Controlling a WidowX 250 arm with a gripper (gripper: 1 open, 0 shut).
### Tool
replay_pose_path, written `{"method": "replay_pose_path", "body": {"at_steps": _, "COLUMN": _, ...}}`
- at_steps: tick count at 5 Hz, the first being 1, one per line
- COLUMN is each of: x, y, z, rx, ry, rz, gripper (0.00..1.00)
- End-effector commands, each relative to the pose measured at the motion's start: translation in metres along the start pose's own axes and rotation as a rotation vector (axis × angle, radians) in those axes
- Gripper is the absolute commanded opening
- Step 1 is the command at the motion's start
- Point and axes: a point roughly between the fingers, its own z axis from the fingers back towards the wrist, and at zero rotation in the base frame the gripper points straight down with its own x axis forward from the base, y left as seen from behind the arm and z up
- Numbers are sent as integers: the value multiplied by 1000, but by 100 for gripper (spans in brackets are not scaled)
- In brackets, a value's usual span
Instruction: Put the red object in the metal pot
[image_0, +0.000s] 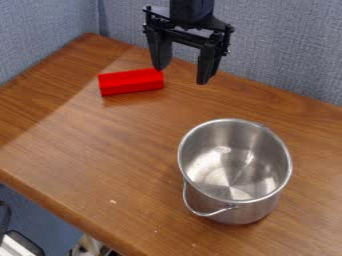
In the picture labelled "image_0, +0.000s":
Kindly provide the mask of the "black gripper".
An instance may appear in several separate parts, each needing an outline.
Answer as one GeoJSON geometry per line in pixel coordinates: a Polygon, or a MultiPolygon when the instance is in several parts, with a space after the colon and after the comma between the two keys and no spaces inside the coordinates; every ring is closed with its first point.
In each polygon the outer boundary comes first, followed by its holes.
{"type": "Polygon", "coordinates": [[[227,55],[235,28],[214,16],[215,0],[170,0],[167,7],[147,4],[145,33],[153,65],[162,71],[171,63],[173,42],[203,47],[198,57],[197,83],[205,85],[227,55]]]}

